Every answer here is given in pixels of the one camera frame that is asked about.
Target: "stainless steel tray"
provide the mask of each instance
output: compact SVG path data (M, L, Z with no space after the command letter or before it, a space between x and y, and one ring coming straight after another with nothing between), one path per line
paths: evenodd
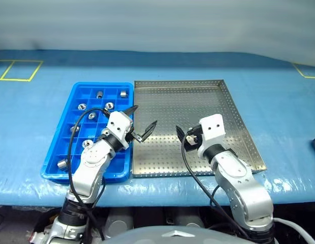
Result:
M136 131L144 131L158 120L155 131L144 143L134 142L134 177L187 175L175 127L179 125L186 131L215 113L223 115L225 146L232 148L254 172L266 170L223 80L136 81L134 104L139 105L134 115ZM187 153L187 159L197 175L213 174L207 160L200 160L196 150Z

